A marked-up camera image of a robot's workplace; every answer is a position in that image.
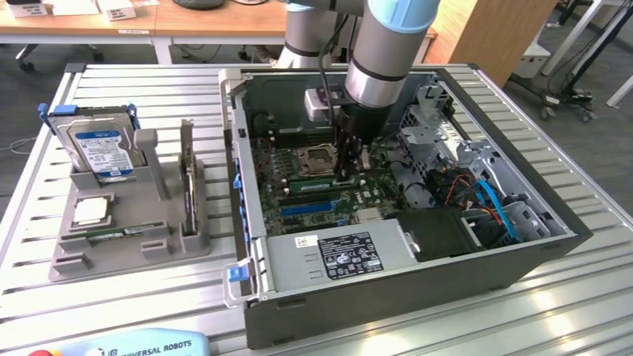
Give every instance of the office chair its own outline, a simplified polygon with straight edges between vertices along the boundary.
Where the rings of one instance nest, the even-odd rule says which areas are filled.
[[[27,56],[31,54],[31,52],[34,52],[38,46],[39,44],[34,44],[34,43],[26,45],[26,47],[22,49],[20,53],[16,56],[18,65],[20,66],[20,69],[24,72],[32,72],[36,69],[35,64],[31,62],[26,62],[26,59],[27,59]],[[103,53],[99,52],[99,49],[92,44],[86,44],[86,46],[92,52],[92,59],[96,62],[103,62],[104,56],[103,56]]]

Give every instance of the aluminum table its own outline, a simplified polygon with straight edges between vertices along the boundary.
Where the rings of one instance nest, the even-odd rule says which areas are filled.
[[[132,101],[142,126],[159,129],[163,161],[176,159],[180,120],[194,120],[214,252],[144,271],[50,283],[71,163],[43,129],[0,225],[0,353],[26,355],[44,345],[164,327],[206,333],[214,355],[631,354],[632,218],[485,74],[464,65],[447,69],[595,231],[569,255],[540,266],[509,289],[270,349],[247,349],[243,312],[227,309],[222,299],[222,267],[235,261],[236,250],[219,67],[88,65],[83,73],[64,74],[54,105]],[[471,121],[460,107],[456,119]],[[464,128],[471,136],[481,136],[474,124]]]

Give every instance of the blue cable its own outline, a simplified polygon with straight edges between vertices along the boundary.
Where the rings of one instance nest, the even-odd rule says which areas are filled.
[[[501,221],[504,222],[505,228],[508,229],[508,235],[511,235],[511,238],[513,238],[516,241],[521,243],[524,239],[521,239],[520,236],[516,234],[515,226],[512,226],[511,220],[505,216],[504,207],[501,206],[501,203],[499,202],[497,194],[495,193],[493,187],[491,187],[491,184],[488,184],[488,182],[483,179],[479,179],[478,183],[485,189],[485,192],[488,193],[488,196],[491,197],[491,200],[493,201],[495,208],[497,209],[497,214],[501,218]]]

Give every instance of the gray parts tray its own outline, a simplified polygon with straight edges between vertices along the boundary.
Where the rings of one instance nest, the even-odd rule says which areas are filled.
[[[198,187],[206,186],[204,164],[198,161]],[[135,168],[138,180],[92,185],[95,176],[72,174],[74,185],[67,207],[52,267],[51,281],[107,274],[158,263],[200,257],[211,252],[207,234],[206,190],[198,189],[198,234],[183,235],[186,204],[183,178],[178,162],[160,165],[167,194],[162,200],[150,167]],[[76,226],[75,207],[79,201],[104,197],[108,200],[106,217],[99,223]]]

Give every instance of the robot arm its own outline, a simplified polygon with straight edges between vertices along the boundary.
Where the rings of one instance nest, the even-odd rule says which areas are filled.
[[[358,171],[359,158],[382,133],[391,106],[398,101],[406,84],[424,35],[436,19],[440,0],[366,0],[364,2],[294,0],[294,2],[304,5],[306,12],[331,10],[332,7],[335,10],[343,10],[344,6],[348,12],[355,13],[359,5],[364,4],[355,58],[350,64],[346,88],[342,93],[347,101],[340,105],[342,110],[336,117],[328,117],[336,129],[335,173],[338,180],[344,181]],[[308,14],[304,13],[302,16],[311,22],[314,17]],[[332,26],[320,27],[318,23],[302,23],[299,34],[291,33],[290,28],[286,35],[287,44],[294,48],[302,47],[302,43],[307,42],[306,39],[315,38],[304,34],[315,29],[323,31],[324,28],[328,28],[330,32]],[[323,48],[326,44],[323,39],[320,44]],[[316,42],[314,42],[312,55],[318,57],[319,50],[316,49]]]

